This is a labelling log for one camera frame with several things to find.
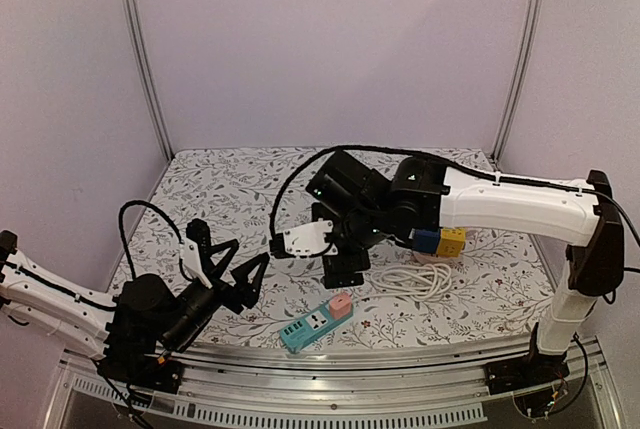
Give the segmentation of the pink cube socket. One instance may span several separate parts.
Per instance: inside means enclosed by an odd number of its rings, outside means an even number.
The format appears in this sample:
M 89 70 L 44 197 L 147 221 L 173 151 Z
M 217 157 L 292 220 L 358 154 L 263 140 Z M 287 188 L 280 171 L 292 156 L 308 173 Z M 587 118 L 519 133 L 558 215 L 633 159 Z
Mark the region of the pink cube socket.
M 328 302 L 328 311 L 335 320 L 346 318 L 352 313 L 353 301 L 348 293 L 333 296 Z

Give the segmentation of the light blue cube socket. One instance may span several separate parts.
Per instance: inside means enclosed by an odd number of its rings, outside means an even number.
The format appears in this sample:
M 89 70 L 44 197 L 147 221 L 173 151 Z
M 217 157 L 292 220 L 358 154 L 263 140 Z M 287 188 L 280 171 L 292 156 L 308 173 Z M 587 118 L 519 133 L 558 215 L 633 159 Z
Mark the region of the light blue cube socket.
M 341 318 L 334 318 L 326 305 L 322 305 L 305 316 L 295 319 L 279 331 L 280 341 L 291 354 L 303 349 L 335 331 L 353 316 L 350 310 Z

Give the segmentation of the pink round power strip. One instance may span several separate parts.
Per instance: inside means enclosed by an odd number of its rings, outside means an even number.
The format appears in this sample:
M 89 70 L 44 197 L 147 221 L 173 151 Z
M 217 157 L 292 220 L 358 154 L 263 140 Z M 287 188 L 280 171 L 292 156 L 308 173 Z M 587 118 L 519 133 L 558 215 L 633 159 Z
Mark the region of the pink round power strip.
M 412 258 L 417 264 L 420 264 L 420 265 L 436 264 L 436 263 L 447 264 L 450 261 L 448 257 L 442 257 L 434 254 L 425 254 L 420 252 L 413 252 Z

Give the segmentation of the yellow cube socket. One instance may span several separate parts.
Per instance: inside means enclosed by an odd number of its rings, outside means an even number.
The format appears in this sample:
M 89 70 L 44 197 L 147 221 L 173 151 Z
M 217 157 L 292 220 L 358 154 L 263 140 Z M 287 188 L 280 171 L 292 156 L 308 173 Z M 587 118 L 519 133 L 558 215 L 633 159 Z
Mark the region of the yellow cube socket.
M 456 258 L 463 251 L 465 244 L 464 228 L 441 228 L 435 254 L 439 257 Z

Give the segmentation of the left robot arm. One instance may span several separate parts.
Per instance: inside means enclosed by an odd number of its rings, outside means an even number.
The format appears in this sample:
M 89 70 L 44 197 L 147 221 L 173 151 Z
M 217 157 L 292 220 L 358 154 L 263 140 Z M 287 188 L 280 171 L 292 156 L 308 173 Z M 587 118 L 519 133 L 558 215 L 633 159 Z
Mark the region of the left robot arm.
M 179 245 L 179 266 L 191 278 L 181 293 L 145 273 L 111 296 L 45 270 L 17 242 L 16 234 L 2 231 L 2 312 L 58 336 L 68 349 L 96 361 L 103 376 L 128 383 L 155 376 L 169 354 L 190 347 L 218 309 L 239 314 L 254 307 L 270 261 L 261 253 L 233 269 L 226 282 L 221 277 L 237 240 L 211 245 L 199 236 Z

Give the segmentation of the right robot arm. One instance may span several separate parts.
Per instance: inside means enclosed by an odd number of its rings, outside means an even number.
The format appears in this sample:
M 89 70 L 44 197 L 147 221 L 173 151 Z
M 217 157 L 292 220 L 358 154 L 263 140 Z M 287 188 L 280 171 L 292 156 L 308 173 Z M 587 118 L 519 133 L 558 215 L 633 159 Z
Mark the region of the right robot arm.
M 566 182 L 488 173 L 433 154 L 390 150 L 390 169 L 370 168 L 352 147 L 322 151 L 326 162 L 306 190 L 322 209 L 319 219 L 286 231 L 285 250 L 295 257 L 327 257 L 331 287 L 357 285 L 371 247 L 393 240 L 433 254 L 429 234 L 469 227 L 504 230 L 565 242 L 562 284 L 532 329 L 533 350 L 517 376 L 537 385 L 552 373 L 596 300 L 623 280 L 624 214 L 605 173 Z

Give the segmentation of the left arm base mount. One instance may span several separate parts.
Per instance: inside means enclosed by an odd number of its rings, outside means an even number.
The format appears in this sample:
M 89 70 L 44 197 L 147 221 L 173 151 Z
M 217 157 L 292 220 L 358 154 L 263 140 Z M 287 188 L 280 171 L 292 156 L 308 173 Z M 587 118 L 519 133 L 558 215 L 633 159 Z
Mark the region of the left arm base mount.
M 144 354 L 124 349 L 97 360 L 99 375 L 129 386 L 176 394 L 185 367 L 169 352 Z

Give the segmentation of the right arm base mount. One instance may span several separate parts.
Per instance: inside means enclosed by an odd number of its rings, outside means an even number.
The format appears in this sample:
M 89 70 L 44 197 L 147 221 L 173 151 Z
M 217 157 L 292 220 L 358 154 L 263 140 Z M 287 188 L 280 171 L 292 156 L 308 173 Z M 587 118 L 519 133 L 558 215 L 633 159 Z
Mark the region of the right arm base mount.
M 569 375 L 567 352 L 545 355 L 537 347 L 539 324 L 532 330 L 525 355 L 489 362 L 483 366 L 490 395 L 503 394 L 551 383 Z

